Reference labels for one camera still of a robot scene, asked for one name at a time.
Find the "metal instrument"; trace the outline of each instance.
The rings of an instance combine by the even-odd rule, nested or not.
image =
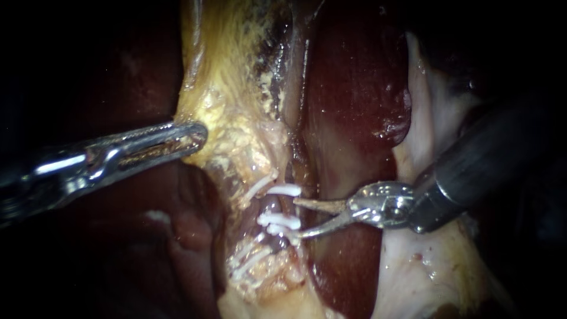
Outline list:
[[[191,155],[207,140],[200,123],[173,122],[57,148],[0,167],[0,228]]]

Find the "surgical forceps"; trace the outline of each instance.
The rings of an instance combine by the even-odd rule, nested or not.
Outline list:
[[[0,167],[0,228],[168,161],[202,149],[200,123],[152,125],[119,134],[47,148]]]
[[[530,91],[498,101],[493,112],[442,152],[413,185],[378,182],[346,200],[296,198],[296,205],[337,216],[296,235],[324,235],[355,222],[434,232],[489,194],[521,179],[550,155],[562,133],[552,96],[546,90]]]

